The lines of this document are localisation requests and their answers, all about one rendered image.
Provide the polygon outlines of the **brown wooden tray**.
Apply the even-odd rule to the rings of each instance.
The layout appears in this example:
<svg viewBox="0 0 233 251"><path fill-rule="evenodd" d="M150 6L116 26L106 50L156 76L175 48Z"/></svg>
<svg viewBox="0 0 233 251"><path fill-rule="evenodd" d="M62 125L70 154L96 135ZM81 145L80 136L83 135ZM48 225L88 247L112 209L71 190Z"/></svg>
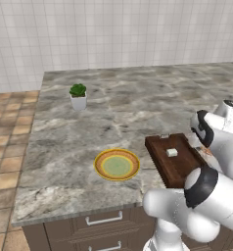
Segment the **brown wooden tray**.
<svg viewBox="0 0 233 251"><path fill-rule="evenodd" d="M183 133L147 136L145 146L167 188L183 188L188 174L208 165ZM175 157L167 156L166 150L170 148L177 150Z"/></svg>

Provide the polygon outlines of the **pale plate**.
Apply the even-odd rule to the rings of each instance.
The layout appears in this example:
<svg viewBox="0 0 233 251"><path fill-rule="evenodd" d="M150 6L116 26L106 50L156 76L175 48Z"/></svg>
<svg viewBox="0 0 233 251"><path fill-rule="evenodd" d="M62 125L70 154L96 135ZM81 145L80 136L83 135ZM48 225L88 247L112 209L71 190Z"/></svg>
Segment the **pale plate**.
<svg viewBox="0 0 233 251"><path fill-rule="evenodd" d="M197 135L193 132L190 132L186 134L186 137L189 141L189 144L199 152L199 154L208 163L208 165L211 168L216 169L220 172L221 171L220 165L218 164L217 160L213 157L213 155L208 155L202 151L201 147L205 146L200 142Z"/></svg>

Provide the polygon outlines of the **brown drawer front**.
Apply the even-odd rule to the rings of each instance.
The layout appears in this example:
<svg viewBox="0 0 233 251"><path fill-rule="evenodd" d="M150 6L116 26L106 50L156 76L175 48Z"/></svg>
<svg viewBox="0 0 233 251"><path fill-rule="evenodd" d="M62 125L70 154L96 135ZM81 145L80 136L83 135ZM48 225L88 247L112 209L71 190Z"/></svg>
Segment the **brown drawer front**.
<svg viewBox="0 0 233 251"><path fill-rule="evenodd" d="M147 226L118 234L101 235L98 238L81 242L78 251L88 251L89 246L96 250L117 246L119 240L121 241L121 249L115 251L143 251L144 245L151 238L151 235L152 231Z"/></svg>
<svg viewBox="0 0 233 251"><path fill-rule="evenodd" d="M89 217L91 221L98 221L102 219L114 218L118 216L118 212L122 211L123 218L121 221L115 221L111 223L99 224L95 226L88 226L85 218ZM105 230L117 230L118 228L127 227L131 228L141 223L139 219L140 208L125 208L113 210L110 212L97 213L92 215L80 216L71 220L72 229L74 232L79 231L105 231Z"/></svg>

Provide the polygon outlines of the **green plant in white pot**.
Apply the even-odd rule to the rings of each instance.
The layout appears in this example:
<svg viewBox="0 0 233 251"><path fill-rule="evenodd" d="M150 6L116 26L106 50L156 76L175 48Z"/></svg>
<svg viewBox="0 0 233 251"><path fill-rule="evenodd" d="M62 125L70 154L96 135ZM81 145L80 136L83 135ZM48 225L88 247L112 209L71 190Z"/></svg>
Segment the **green plant in white pot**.
<svg viewBox="0 0 233 251"><path fill-rule="evenodd" d="M82 83L74 84L70 88L70 100L76 111L84 110L87 104L86 86Z"/></svg>

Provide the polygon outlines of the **brown counter cabinet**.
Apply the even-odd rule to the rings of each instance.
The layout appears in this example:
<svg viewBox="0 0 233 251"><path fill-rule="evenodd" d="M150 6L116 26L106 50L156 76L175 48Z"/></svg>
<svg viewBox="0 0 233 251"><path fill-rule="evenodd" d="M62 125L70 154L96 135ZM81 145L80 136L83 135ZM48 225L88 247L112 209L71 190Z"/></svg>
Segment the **brown counter cabinet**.
<svg viewBox="0 0 233 251"><path fill-rule="evenodd" d="M38 225L24 226L23 232L30 251L78 251L79 244L86 240L95 239L101 235L112 235L123 231L131 231L135 228L144 226L147 226L152 231L153 235L156 227L156 220L148 217L142 207L135 208L140 208L139 219L141 220L141 223L131 228L122 227L117 230L86 230L74 232L71 223L72 218L41 223Z"/></svg>

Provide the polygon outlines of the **yellow green round plate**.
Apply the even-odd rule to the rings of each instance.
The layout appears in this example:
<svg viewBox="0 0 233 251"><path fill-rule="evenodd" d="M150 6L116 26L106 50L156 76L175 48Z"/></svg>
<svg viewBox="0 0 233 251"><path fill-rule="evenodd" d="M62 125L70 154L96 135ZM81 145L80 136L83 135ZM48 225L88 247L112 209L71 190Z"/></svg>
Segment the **yellow green round plate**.
<svg viewBox="0 0 233 251"><path fill-rule="evenodd" d="M124 181L138 174L140 161L134 153L126 149L107 149L95 158L94 169L104 179Z"/></svg>

